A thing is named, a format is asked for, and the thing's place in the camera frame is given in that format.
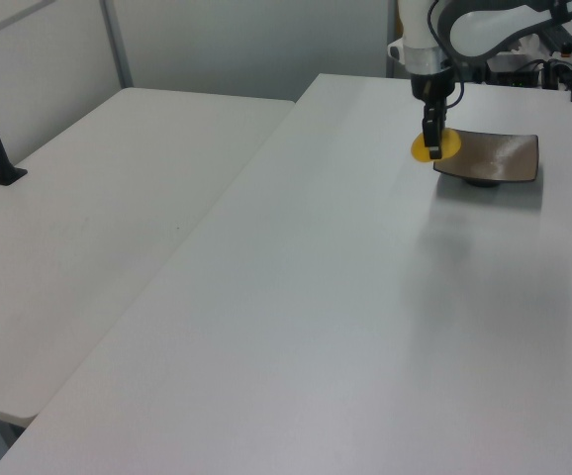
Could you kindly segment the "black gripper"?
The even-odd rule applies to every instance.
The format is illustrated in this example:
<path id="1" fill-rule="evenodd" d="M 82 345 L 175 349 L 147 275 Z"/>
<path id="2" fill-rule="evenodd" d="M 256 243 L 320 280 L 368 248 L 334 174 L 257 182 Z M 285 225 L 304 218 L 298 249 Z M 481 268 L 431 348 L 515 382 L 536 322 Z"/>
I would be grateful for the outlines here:
<path id="1" fill-rule="evenodd" d="M 429 158 L 441 159 L 441 131 L 445 129 L 446 99 L 454 91 L 454 70 L 448 67 L 435 74 L 410 74 L 413 96 L 425 103 L 422 119 L 424 145 Z"/>

